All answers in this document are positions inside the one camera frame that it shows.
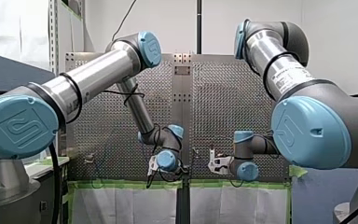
metal post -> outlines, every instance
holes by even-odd
[[[202,0],[197,0],[197,54],[202,54]]]

blue joint cap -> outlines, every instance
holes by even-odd
[[[0,159],[23,159],[43,151],[58,131],[54,110],[25,95],[0,97]]]
[[[157,165],[161,170],[167,172],[175,171],[178,166],[175,155],[168,149],[159,152],[157,155]]]
[[[244,39],[244,29],[245,22],[241,22],[238,25],[237,31],[235,32],[235,42],[234,42],[234,57],[236,59],[243,59],[242,51],[243,51],[243,39]]]
[[[289,97],[272,113],[274,142],[291,163],[320,170],[341,167],[351,155],[351,137],[339,115],[307,96]]]
[[[253,131],[235,131],[234,132],[234,143],[244,142],[252,139],[255,136]]]
[[[237,169],[237,178],[243,181],[254,181],[258,178],[258,167],[254,162],[246,161]]]
[[[138,34],[139,51],[149,68],[156,67],[161,62],[161,47],[155,35],[151,32]]]
[[[172,130],[172,132],[180,137],[181,139],[183,139],[183,132],[184,132],[184,129],[181,127],[181,126],[178,126],[178,125],[174,125],[174,124],[170,124],[168,125],[168,128]]]

aluminum tube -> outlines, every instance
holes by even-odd
[[[112,51],[67,73],[81,91],[83,104],[115,83],[141,71],[136,51],[127,43],[118,41]],[[56,77],[43,84],[44,89],[61,108],[66,120],[78,109],[76,88],[66,77]]]
[[[129,78],[124,82],[117,84],[121,92],[131,92],[136,85],[135,77]],[[128,95],[123,95],[123,99],[127,99]],[[127,106],[130,108],[136,126],[141,133],[150,133],[154,129],[154,124],[147,112],[144,99],[140,95],[133,95],[127,101]]]
[[[287,50],[281,36],[272,30],[262,30],[252,35],[246,43],[250,63],[263,76],[269,62]],[[276,100],[293,87],[313,80],[314,77],[292,56],[283,55],[271,64],[267,71],[268,89]]]

small metal bracket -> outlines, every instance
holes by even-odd
[[[190,66],[175,66],[175,74],[190,76]]]

metal pegboard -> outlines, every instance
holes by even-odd
[[[272,102],[267,97],[262,78],[242,61],[232,56],[194,55],[193,125],[190,145],[193,178],[221,178],[208,169],[211,145],[216,153],[232,154],[236,130],[265,133],[269,129]],[[286,181],[288,164],[284,158],[255,155],[259,181]]]
[[[74,69],[101,54],[68,53],[66,67]],[[164,60],[160,66],[136,76],[139,91],[145,94],[145,104],[153,121],[161,127],[172,120],[172,64]],[[117,91],[116,85],[110,90]],[[137,140],[137,127],[120,95],[102,93],[87,103],[79,119],[68,131],[68,145],[76,148],[71,160],[70,179],[146,180],[148,159],[152,147]],[[85,158],[94,155],[94,163]]]
[[[100,55],[68,53],[67,70]],[[183,146],[189,148],[184,150],[198,152],[189,155],[193,178],[222,178],[208,170],[211,144],[218,152],[231,154],[234,131],[264,133],[269,128],[272,102],[261,78],[232,56],[164,55],[159,67],[143,71],[137,79],[153,121],[161,127],[175,123],[185,128]],[[77,154],[70,163],[71,179],[145,180],[152,147],[145,147],[143,153],[136,139],[138,130],[121,96],[100,94],[85,105],[79,120],[69,129],[68,146]],[[95,163],[85,163],[91,154]],[[288,164],[284,159],[263,155],[255,156],[255,162],[260,181],[287,181]]]

